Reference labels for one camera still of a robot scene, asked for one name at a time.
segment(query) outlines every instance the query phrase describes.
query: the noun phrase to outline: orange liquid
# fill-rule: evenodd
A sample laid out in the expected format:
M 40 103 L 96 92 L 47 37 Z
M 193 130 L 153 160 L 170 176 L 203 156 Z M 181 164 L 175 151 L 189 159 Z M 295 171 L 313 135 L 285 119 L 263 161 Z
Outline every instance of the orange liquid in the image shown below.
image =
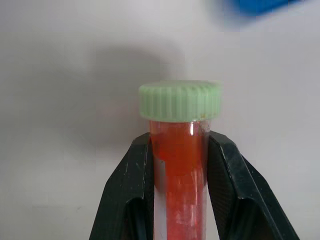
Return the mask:
M 206 238 L 208 135 L 203 128 L 206 124 L 150 122 L 154 158 L 165 165 L 165 176 L 157 175 L 156 164 L 154 169 L 155 188 L 164 185 L 166 238 L 163 239 Z

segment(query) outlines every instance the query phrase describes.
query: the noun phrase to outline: white wall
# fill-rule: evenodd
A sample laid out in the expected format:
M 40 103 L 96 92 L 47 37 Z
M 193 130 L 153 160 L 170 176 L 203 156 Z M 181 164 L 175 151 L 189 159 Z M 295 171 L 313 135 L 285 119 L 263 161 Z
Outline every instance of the white wall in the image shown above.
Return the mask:
M 213 130 L 320 239 L 320 4 L 230 26 L 205 0 L 0 2 L 0 239 L 87 240 L 106 180 L 145 132 L 137 88 L 223 84 Z M 208 211 L 207 239 L 218 239 Z

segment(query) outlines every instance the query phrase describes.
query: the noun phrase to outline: clamp jaw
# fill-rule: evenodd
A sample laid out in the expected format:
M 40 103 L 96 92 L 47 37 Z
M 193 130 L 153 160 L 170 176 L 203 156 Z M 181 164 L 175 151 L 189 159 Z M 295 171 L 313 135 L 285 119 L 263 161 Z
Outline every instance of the clamp jaw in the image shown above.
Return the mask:
M 263 176 L 225 135 L 211 131 L 207 184 L 220 240 L 299 240 Z M 89 240 L 153 240 L 154 168 L 149 133 L 108 179 Z

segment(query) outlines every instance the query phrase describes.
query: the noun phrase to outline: tube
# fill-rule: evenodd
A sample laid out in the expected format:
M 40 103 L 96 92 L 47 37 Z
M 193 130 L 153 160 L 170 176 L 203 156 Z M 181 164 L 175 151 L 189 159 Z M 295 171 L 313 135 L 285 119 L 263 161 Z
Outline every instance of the tube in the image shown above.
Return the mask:
M 202 81 L 164 81 L 139 88 L 149 120 L 154 163 L 154 240 L 205 240 L 210 120 L 220 88 Z
M 154 240 L 205 240 L 209 121 L 150 121 Z

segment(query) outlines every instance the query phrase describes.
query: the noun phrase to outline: green cap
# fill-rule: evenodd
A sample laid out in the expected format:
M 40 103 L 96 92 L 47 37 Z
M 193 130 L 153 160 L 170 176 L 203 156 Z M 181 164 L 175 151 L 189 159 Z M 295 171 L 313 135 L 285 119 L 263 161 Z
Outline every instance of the green cap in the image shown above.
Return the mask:
M 157 122 L 186 123 L 216 117 L 221 88 L 205 81 L 161 81 L 139 88 L 140 114 Z

